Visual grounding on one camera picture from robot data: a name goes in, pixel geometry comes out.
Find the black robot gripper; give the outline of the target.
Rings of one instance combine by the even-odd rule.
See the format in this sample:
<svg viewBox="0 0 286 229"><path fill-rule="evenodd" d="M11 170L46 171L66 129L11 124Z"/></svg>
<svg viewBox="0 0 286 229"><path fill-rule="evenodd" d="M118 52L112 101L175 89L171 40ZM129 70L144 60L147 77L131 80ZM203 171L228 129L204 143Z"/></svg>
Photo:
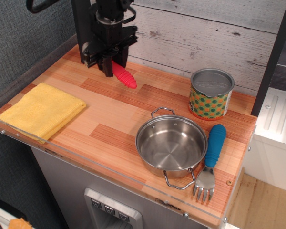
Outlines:
<svg viewBox="0 0 286 229"><path fill-rule="evenodd" d="M137 42L136 26L123 26L123 20L116 22L93 17L91 31L94 34L92 60L106 77L113 77L112 60L125 68L128 49Z"/></svg>

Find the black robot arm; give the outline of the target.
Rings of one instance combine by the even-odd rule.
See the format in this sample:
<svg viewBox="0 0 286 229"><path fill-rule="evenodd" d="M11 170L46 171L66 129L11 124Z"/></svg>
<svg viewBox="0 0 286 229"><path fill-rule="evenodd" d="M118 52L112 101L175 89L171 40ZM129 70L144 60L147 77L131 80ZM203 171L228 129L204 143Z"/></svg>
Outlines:
<svg viewBox="0 0 286 229"><path fill-rule="evenodd" d="M89 7L91 38L82 46L87 67L98 65L105 76L113 76L112 61L126 67L129 47L137 42L137 27L126 26L136 18L132 0L97 0Z"/></svg>

